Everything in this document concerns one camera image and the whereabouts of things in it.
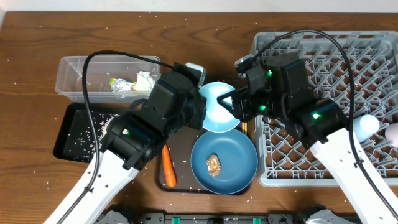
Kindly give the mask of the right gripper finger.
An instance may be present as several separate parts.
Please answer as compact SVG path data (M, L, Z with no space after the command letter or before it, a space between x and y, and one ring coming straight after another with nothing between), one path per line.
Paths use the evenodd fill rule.
M231 115L234 117L239 117L239 111L236 111L233 107L232 102L226 101L226 98L217 98L217 102L221 105L224 109L226 109Z
M222 94L221 96L217 97L217 102L221 103L225 98L231 97L232 102L240 101L240 98L248 92L248 87L243 87L238 90L231 90L227 93Z

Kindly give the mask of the light blue rice bowl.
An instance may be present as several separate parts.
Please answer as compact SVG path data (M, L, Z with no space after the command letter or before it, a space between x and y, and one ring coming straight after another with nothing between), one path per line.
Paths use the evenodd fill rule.
M234 129L240 121L217 102L217 97L235 90L223 82L211 82L199 89L201 96L206 98L206 115L203 128L214 133L224 133Z

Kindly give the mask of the white tissue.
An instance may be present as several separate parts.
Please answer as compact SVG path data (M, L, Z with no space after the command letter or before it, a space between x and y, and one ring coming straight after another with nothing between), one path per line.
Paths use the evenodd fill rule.
M140 71L137 73L137 81L132 84L133 91L151 91L154 87L155 80L151 77L150 72Z

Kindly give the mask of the orange carrot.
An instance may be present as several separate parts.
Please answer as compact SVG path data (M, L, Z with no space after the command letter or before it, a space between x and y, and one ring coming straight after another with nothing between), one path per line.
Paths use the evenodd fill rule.
M162 149L162 163L165 175L165 181L168 187L175 187L177 184L174 167L169 154L169 149L165 144Z

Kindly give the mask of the yellow snack wrapper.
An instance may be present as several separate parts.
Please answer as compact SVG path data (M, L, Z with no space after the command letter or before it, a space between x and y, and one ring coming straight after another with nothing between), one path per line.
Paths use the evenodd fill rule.
M109 81L111 91L115 93L132 91L133 83L121 78L111 78Z

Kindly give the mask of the light blue cup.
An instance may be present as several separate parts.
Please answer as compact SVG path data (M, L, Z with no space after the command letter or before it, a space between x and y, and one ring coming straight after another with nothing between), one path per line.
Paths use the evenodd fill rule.
M366 114L353 120L353 131L359 142L369 139L380 128L379 120L370 114Z

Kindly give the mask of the pile of rice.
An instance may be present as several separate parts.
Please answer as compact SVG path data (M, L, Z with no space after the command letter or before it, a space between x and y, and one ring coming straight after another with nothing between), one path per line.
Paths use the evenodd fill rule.
M93 112L94 130L98 140L106 134L109 122L118 116L112 113ZM93 130L87 120L86 111L78 110L72 121L71 128L67 134L67 140L63 152L67 157L77 160L91 160L95 153L95 140Z

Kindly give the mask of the pink cup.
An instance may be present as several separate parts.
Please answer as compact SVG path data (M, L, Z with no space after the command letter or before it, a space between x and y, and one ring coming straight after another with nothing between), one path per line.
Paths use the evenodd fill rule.
M390 124L386 128L385 138L391 142L391 146L398 147L398 123Z

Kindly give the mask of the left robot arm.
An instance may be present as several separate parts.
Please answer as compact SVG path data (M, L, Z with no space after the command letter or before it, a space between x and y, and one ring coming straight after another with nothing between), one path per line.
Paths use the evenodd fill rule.
M115 117L101 149L47 223L94 223L115 195L157 156L171 134L201 129L206 99L198 90L205 73L168 72L157 80L138 110Z

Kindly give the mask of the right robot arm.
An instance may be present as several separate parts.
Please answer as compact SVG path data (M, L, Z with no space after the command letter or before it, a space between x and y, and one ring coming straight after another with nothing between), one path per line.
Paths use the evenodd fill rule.
M397 197L370 163L349 129L349 119L330 98L316 98L296 53L261 65L253 55L235 63L248 85L217 98L235 118L276 119L310 150L336 180L363 223L397 223Z

